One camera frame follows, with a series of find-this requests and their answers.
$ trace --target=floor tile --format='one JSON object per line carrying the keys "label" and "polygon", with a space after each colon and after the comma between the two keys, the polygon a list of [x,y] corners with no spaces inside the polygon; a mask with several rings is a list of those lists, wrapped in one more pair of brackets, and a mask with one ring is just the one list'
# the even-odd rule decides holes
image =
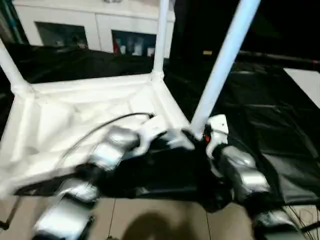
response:
{"label": "floor tile", "polygon": [[92,226],[89,240],[106,240],[111,227],[111,219],[114,209],[115,199],[102,198],[96,206],[93,214],[95,222]]}
{"label": "floor tile", "polygon": [[[16,197],[0,201],[0,220],[6,221]],[[55,199],[53,197],[22,197],[21,204],[11,226],[0,235],[1,240],[30,240],[33,226],[45,208]],[[103,198],[93,211],[96,221],[89,234],[89,240],[105,240],[109,235],[115,200]]]}
{"label": "floor tile", "polygon": [[117,199],[110,235],[121,240],[208,240],[206,212],[197,203]]}
{"label": "floor tile", "polygon": [[[5,221],[14,205],[16,197],[10,197],[0,202],[1,220]],[[12,219],[10,228],[0,235],[1,240],[30,240],[32,239],[32,228],[43,207],[41,197],[23,197],[20,205]]]}
{"label": "floor tile", "polygon": [[245,210],[234,203],[226,208],[208,213],[211,240],[252,240],[251,221]]}

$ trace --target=black cable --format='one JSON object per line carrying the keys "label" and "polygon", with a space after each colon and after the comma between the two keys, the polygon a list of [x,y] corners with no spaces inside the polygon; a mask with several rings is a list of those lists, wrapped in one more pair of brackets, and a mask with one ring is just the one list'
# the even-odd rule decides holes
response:
{"label": "black cable", "polygon": [[83,142],[85,139],[87,139],[89,136],[91,136],[92,134],[94,134],[96,131],[104,128],[105,126],[112,124],[120,119],[124,119],[124,118],[128,118],[131,116],[137,116],[137,115],[148,115],[149,119],[153,118],[155,115],[153,113],[148,113],[148,112],[134,112],[134,113],[129,113],[126,115],[122,115],[119,117],[116,117],[112,120],[106,121],[102,124],[100,124],[99,126],[96,126],[95,128],[93,128],[91,131],[89,131],[87,134],[85,134],[82,138],[80,138],[75,144],[73,144],[61,157],[61,159],[57,162],[57,164],[55,165],[53,171],[52,171],[52,175],[51,178],[54,178],[57,174],[57,171],[59,171],[59,167],[65,162],[66,158],[79,146],[79,144],[81,142]]}
{"label": "black cable", "polygon": [[[301,221],[301,222],[303,222],[303,221],[302,221],[302,217],[301,217],[301,212],[302,212],[302,211],[303,211],[303,209],[301,209],[301,210],[299,211],[299,217],[300,217],[300,221]],[[313,220],[313,219],[314,219],[313,214],[312,214],[310,211],[308,211],[308,210],[305,210],[305,211],[311,215],[312,220]],[[308,234],[309,238],[311,238],[312,240],[314,240],[314,236],[311,234],[311,231],[307,231],[306,233]]]}
{"label": "black cable", "polygon": [[[301,220],[301,217],[298,215],[298,213],[291,207],[288,206],[288,208],[293,212],[293,214],[295,215],[295,217],[299,220],[300,224],[303,226],[303,228],[306,227],[305,223]],[[309,231],[302,231],[303,233],[307,234],[307,236],[309,237],[309,239],[314,240],[314,238],[312,237],[311,233]]]}
{"label": "black cable", "polygon": [[313,229],[317,229],[317,228],[320,228],[320,222],[317,221],[317,222],[314,222],[308,226],[304,226],[303,228],[301,228],[301,231],[302,232],[309,232],[309,231],[312,231]]}

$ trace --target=white cabinet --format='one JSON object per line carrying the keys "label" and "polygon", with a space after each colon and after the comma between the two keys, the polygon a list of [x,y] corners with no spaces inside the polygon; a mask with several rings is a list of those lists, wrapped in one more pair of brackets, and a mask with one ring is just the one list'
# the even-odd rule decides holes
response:
{"label": "white cabinet", "polygon": [[[31,45],[77,45],[129,55],[154,53],[159,0],[15,0],[13,4]],[[165,58],[170,56],[174,23],[170,3]]]}
{"label": "white cabinet", "polygon": [[[166,27],[169,18],[174,18],[173,12],[167,11],[169,0],[161,0],[160,14],[154,5],[155,2],[159,3],[159,0],[123,0],[122,4],[126,4],[127,8],[121,4],[112,5],[112,11],[108,9],[108,13],[100,10],[99,14],[96,13],[99,10],[99,7],[96,8],[97,4],[92,5],[95,1],[76,0],[78,5],[75,9],[74,0],[64,0],[64,5],[60,0],[16,0],[16,4],[20,3],[16,8],[18,11],[24,9],[19,15],[26,16],[29,24],[23,27],[27,27],[27,30],[33,29],[33,34],[30,32],[28,38],[32,43],[36,35],[35,42],[38,45],[51,41],[50,37],[55,37],[54,34],[51,35],[50,28],[61,31],[69,38],[69,31],[73,26],[77,38],[75,40],[84,41],[83,38],[86,38],[88,47],[91,47],[91,43],[97,42],[89,34],[97,35],[98,39],[100,35],[98,27],[92,27],[97,26],[96,18],[99,23],[100,20],[107,21],[109,26],[105,30],[111,31],[111,34],[113,31],[127,33],[135,30],[135,35],[147,34],[152,39],[150,35],[153,34],[153,28],[156,28],[158,32],[153,71],[139,75],[29,84],[23,79],[0,39],[0,66],[14,93],[14,101],[0,144],[2,197],[12,194],[20,187],[48,180],[53,175],[72,173],[76,166],[87,160],[93,147],[108,131],[108,127],[105,126],[100,133],[96,132],[86,138],[74,151],[69,152],[67,157],[66,151],[83,135],[106,121],[126,114],[144,112],[155,115],[146,123],[151,132],[162,132],[171,128],[185,129],[189,126],[188,120],[163,81]],[[63,10],[57,9],[55,3],[59,2],[60,6],[63,5]],[[39,14],[35,9],[39,12],[42,12],[42,9],[47,11]],[[155,15],[159,15],[159,28],[154,23]],[[87,27],[87,21],[95,24]],[[120,34],[114,34],[116,38],[121,38]],[[146,116],[130,115],[114,124],[138,130],[147,120]],[[144,146],[141,145],[141,152],[138,150],[135,153],[142,154]]]}

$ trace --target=red marking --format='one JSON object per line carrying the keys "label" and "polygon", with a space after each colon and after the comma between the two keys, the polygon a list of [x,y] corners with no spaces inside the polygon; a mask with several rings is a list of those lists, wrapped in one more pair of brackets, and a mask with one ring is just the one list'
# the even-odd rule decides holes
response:
{"label": "red marking", "polygon": [[210,137],[209,136],[204,136],[204,140],[209,143],[210,142]]}

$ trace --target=white frame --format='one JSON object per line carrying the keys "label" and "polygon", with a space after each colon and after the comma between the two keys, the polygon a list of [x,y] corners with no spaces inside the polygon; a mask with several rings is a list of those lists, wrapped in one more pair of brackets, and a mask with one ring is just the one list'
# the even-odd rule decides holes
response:
{"label": "white frame", "polygon": [[[97,14],[96,23],[100,36],[101,50],[109,53],[114,52],[112,30],[157,35],[158,29],[157,20],[130,16]],[[169,58],[174,23],[167,21],[166,24],[164,57]]]}
{"label": "white frame", "polygon": [[19,5],[15,6],[15,9],[26,37],[32,45],[44,45],[36,26],[36,22],[42,22],[84,27],[88,48],[97,51],[101,50],[94,13]]}
{"label": "white frame", "polygon": [[[238,5],[217,61],[212,69],[208,83],[192,119],[190,126],[191,130],[194,131],[196,136],[199,138],[201,138],[204,125],[208,120],[208,116],[210,115],[216,103],[224,82],[226,81],[231,66],[239,52],[240,46],[257,11],[259,3],[260,0],[241,0]],[[75,91],[89,91],[89,89],[101,90],[101,82],[105,83],[106,85],[114,85],[122,84],[123,80],[125,80],[125,83],[130,83],[131,80],[138,82],[143,81],[147,86],[150,87],[151,90],[155,92],[154,96],[158,99],[159,103],[157,107],[162,109],[163,113],[169,117],[171,127],[181,129],[189,126],[186,117],[182,113],[181,109],[163,81],[163,63],[165,56],[168,9],[169,0],[161,0],[154,65],[153,71],[150,74],[107,77],[99,78],[97,80],[83,79],[82,81],[73,82],[28,84],[21,76],[17,66],[14,64],[7,49],[0,40],[0,65],[9,79],[11,83],[11,90],[15,95],[1,140],[0,166],[2,165],[3,168],[0,168],[0,176],[2,178],[0,179],[0,196],[7,196],[11,194],[18,186],[21,187],[23,185],[48,179],[50,177],[50,173],[56,170],[55,165],[53,165],[55,163],[51,160],[43,159],[43,157],[35,162],[24,160],[26,157],[24,152],[27,151],[27,149],[24,148],[27,146],[27,141],[30,141],[30,139],[28,139],[28,131],[30,126],[32,126],[30,122],[34,123],[32,119],[33,114],[30,112],[30,109],[32,104],[37,101],[35,96],[36,93],[34,92],[35,90],[40,92],[44,91],[43,93],[47,91],[54,91],[58,92],[58,94],[63,94],[64,91],[70,88],[72,91],[74,89]],[[50,119],[48,123],[49,126],[54,126],[55,121],[56,119]],[[6,151],[9,151],[11,154],[9,159],[6,155]],[[17,159],[21,158],[22,156],[22,162],[18,165],[15,165],[17,163]],[[9,168],[6,168],[2,161],[11,163]],[[60,170],[64,174],[69,173],[73,167],[79,163],[80,162],[78,159],[76,161],[64,163]],[[14,168],[14,173],[16,173],[13,176],[10,175],[12,168]]]}

